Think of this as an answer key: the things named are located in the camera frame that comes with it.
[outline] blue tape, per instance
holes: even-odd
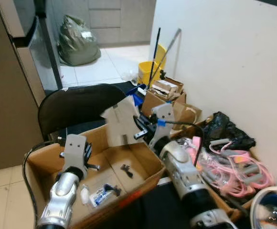
[[[164,119],[158,119],[158,125],[159,126],[165,126],[166,125],[166,121]]]

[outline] white wall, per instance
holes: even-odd
[[[254,137],[254,151],[277,181],[277,7],[255,0],[157,0],[151,53],[158,27],[165,47],[182,29],[166,71],[184,83],[187,102],[203,110],[203,119],[224,112]]]

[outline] metal rod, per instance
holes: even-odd
[[[152,65],[151,65],[151,72],[150,72],[150,76],[149,76],[149,83],[148,83],[147,89],[149,88],[150,83],[151,83],[151,79],[152,79],[152,71],[153,71],[154,62],[155,62],[155,60],[156,60],[157,49],[158,49],[158,43],[159,43],[159,38],[160,38],[160,31],[161,31],[161,28],[159,27],[158,35],[157,35],[157,41],[156,41],[156,47],[155,47],[155,49],[154,49],[153,60],[152,60]]]
[[[167,54],[168,51],[171,49],[172,45],[175,43],[175,41],[176,41],[176,39],[177,39],[177,37],[178,37],[178,35],[179,35],[180,32],[181,32],[181,29],[178,28],[178,30],[176,31],[176,33],[175,33],[173,39],[171,40],[171,42],[170,42],[170,44],[169,44],[169,46],[168,46],[166,52],[164,53],[164,56],[163,56],[161,62],[159,63],[159,65],[158,65],[156,71],[154,72],[154,74],[153,74],[151,80],[149,81],[149,84],[148,84],[148,86],[147,86],[148,89],[150,88],[150,83],[152,82],[153,78],[155,77],[155,75],[156,75],[158,69],[160,68],[161,64],[163,63],[163,61],[164,61],[164,59],[165,59],[165,57],[166,57],[166,54]]]

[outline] plastic bag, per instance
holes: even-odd
[[[85,22],[64,16],[60,27],[59,55],[64,63],[71,66],[90,63],[101,56],[96,38],[85,26]]]
[[[250,138],[244,131],[236,128],[228,116],[222,112],[213,114],[213,119],[210,121],[204,131],[203,145],[206,149],[209,148],[210,142],[214,140],[228,138],[232,141],[226,149],[238,149],[248,151],[251,147],[255,146],[255,140]],[[213,146],[215,150],[220,150],[223,145]]]

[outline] refrigerator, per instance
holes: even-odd
[[[57,89],[38,19],[33,13],[25,20],[10,18],[14,3],[7,1],[11,10],[6,14],[0,9],[0,169],[20,165],[31,147],[43,141],[38,104],[45,90]],[[22,3],[27,4],[22,10],[33,11],[30,1]]]
[[[62,88],[46,17],[36,14],[34,0],[0,0],[0,14],[37,105]]]

